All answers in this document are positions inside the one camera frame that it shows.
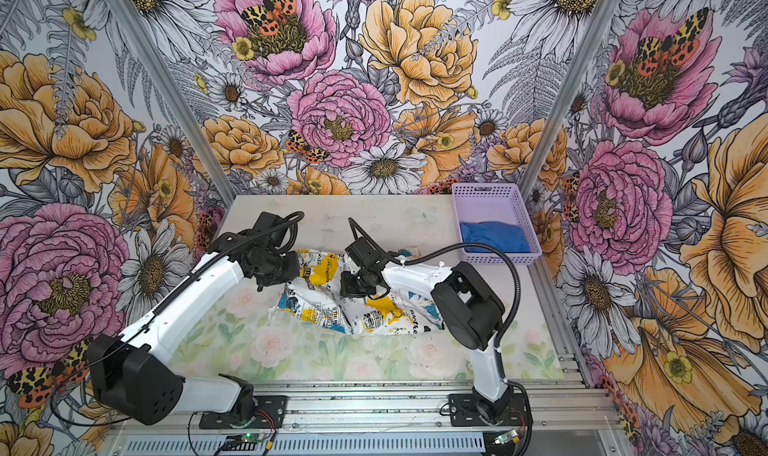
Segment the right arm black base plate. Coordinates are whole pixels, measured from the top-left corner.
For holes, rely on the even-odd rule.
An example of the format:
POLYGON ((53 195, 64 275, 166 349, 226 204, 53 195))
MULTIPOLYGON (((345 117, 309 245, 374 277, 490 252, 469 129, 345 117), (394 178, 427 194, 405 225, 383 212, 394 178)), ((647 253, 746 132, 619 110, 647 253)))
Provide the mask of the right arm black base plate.
POLYGON ((452 427, 518 427, 530 426, 532 416, 522 393, 509 388, 495 402, 471 394, 448 395, 447 412, 452 427))

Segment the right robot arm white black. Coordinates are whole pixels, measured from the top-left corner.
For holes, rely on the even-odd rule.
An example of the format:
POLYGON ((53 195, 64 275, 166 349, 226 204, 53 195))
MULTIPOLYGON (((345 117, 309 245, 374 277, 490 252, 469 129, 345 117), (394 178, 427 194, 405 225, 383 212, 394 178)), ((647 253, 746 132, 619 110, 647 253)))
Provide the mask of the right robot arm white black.
POLYGON ((501 421, 513 398, 506 378, 500 342, 514 320, 521 300, 520 278, 514 263, 499 249, 483 243, 461 242, 426 256, 407 259, 381 248, 363 235, 347 248, 354 269, 341 276, 341 295, 345 298, 378 299, 392 290, 429 295, 444 326, 470 354, 474 382, 475 413, 489 424, 501 421), (513 304, 505 311, 502 300, 481 274, 467 261, 453 267, 427 262, 446 253, 475 248, 496 254, 508 267, 513 280, 513 304))

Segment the lavender plastic laundry basket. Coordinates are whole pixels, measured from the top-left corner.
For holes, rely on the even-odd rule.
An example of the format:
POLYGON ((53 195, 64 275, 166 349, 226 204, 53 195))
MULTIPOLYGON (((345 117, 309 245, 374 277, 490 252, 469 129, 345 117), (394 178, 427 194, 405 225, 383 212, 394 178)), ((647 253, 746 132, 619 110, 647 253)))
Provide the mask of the lavender plastic laundry basket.
POLYGON ((462 242, 493 246, 518 265, 529 265, 542 255, 524 199, 515 184, 455 183, 452 201, 462 242))

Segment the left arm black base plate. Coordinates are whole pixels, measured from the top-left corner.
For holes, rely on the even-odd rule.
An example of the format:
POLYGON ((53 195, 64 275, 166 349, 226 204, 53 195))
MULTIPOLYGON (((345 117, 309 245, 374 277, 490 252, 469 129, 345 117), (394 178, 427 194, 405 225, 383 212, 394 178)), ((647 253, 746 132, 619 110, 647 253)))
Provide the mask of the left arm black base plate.
POLYGON ((203 430, 279 429, 287 413, 288 397, 255 395, 238 401, 225 413, 203 412, 198 427, 203 430))

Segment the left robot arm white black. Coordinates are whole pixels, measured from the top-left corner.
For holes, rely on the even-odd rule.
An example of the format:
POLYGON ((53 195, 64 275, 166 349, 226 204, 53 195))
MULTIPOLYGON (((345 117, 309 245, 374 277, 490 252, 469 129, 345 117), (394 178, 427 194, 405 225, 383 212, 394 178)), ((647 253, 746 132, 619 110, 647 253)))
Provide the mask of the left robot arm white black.
POLYGON ((252 228, 221 234, 160 303, 119 335, 98 336, 86 352, 96 401, 145 425, 187 413, 249 423, 256 414, 252 384, 228 375, 181 376, 168 363, 206 312, 241 280, 264 289, 298 277, 292 246, 303 217, 301 211, 285 217, 263 212, 252 228))

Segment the blue cloth garment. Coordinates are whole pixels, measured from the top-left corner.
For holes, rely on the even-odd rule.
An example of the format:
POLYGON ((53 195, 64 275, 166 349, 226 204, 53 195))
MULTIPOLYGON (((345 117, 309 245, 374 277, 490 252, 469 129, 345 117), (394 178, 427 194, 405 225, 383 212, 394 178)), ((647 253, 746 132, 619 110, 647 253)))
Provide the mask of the blue cloth garment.
POLYGON ((504 253, 529 253, 530 247, 520 226, 500 221, 459 224, 462 240, 493 246, 504 253))

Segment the white teal yellow printed garment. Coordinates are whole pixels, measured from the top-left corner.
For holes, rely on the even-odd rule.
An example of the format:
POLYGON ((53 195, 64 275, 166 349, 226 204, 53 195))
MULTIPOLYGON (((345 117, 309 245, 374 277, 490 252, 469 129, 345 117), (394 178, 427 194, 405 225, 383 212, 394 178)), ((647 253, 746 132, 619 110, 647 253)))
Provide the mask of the white teal yellow printed garment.
POLYGON ((285 284, 279 311, 346 335, 415 335, 444 328, 429 296, 379 288, 373 297, 344 297, 342 273, 357 268, 345 254, 303 249, 297 255, 299 276, 285 284))

